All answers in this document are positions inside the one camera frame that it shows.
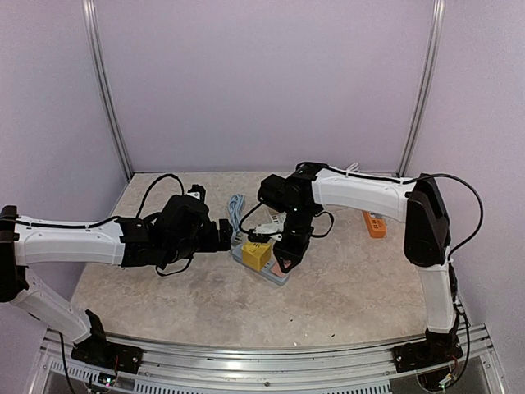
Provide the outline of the yellow cube socket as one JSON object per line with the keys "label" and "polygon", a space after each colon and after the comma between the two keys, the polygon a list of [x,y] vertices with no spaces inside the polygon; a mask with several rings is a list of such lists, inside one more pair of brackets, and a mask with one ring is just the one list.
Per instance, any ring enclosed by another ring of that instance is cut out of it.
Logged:
{"label": "yellow cube socket", "polygon": [[241,246],[242,263],[254,271],[260,272],[271,258],[271,247],[270,243],[246,241]]}

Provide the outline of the blue power strip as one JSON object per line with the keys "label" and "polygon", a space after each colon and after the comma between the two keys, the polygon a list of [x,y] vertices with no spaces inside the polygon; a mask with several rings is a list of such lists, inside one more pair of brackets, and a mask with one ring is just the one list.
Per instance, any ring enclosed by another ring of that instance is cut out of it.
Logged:
{"label": "blue power strip", "polygon": [[279,264],[274,259],[270,259],[260,271],[251,268],[249,265],[243,262],[241,245],[237,245],[231,251],[231,256],[236,263],[239,263],[241,266],[246,267],[254,273],[257,273],[260,277],[265,278],[269,282],[272,282],[278,286],[284,286],[290,279],[291,273],[279,273],[277,268]]}

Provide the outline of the orange power strip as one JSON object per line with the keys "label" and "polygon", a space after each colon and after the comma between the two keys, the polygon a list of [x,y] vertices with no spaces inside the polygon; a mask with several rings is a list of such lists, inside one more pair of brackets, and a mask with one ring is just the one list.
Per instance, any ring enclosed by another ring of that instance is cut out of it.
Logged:
{"label": "orange power strip", "polygon": [[384,218],[379,213],[369,211],[362,211],[362,214],[369,236],[374,239],[385,238],[387,226]]}

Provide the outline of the pink usb charger plug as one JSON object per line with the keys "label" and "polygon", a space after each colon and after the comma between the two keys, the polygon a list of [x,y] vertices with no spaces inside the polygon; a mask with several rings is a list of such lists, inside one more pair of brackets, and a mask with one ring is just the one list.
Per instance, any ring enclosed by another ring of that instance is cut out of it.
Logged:
{"label": "pink usb charger plug", "polygon": [[287,273],[284,273],[282,270],[281,270],[281,267],[279,265],[279,263],[274,263],[274,265],[272,266],[271,268],[271,272],[276,275],[277,277],[285,277],[287,275]]}

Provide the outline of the white power strip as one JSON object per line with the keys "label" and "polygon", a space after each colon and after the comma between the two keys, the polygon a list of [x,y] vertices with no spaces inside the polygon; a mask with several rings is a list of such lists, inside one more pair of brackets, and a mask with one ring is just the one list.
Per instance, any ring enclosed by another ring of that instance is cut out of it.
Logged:
{"label": "white power strip", "polygon": [[269,217],[271,223],[283,224],[285,221],[286,213],[278,213],[275,210],[268,209],[267,216]]}

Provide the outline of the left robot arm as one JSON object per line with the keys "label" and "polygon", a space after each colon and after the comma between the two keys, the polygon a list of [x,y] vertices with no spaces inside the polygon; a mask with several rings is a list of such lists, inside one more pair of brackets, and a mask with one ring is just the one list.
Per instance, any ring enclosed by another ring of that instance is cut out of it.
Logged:
{"label": "left robot arm", "polygon": [[113,216],[100,222],[50,222],[21,216],[15,205],[1,210],[1,301],[15,305],[67,337],[99,365],[115,356],[100,318],[80,311],[36,275],[37,263],[100,263],[121,268],[190,263],[197,253],[228,251],[232,226],[214,222],[206,190],[194,185],[173,195],[146,217]]}

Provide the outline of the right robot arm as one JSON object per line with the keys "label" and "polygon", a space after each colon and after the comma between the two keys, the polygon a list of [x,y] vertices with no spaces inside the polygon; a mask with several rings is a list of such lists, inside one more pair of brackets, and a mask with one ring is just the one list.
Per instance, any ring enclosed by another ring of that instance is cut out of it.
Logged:
{"label": "right robot arm", "polygon": [[414,178],[352,172],[325,163],[299,163],[288,176],[267,176],[257,201],[283,215],[281,224],[258,225],[248,232],[255,242],[273,240],[273,254],[281,270],[299,266],[314,239],[328,235],[315,231],[313,222],[331,206],[375,213],[404,229],[402,250],[416,269],[426,307],[426,327],[420,341],[394,348],[399,371],[448,363],[463,357],[459,325],[465,320],[459,306],[454,253],[481,230],[480,215],[472,233],[453,243],[451,219],[438,182],[450,180],[473,191],[465,180],[446,173]]}

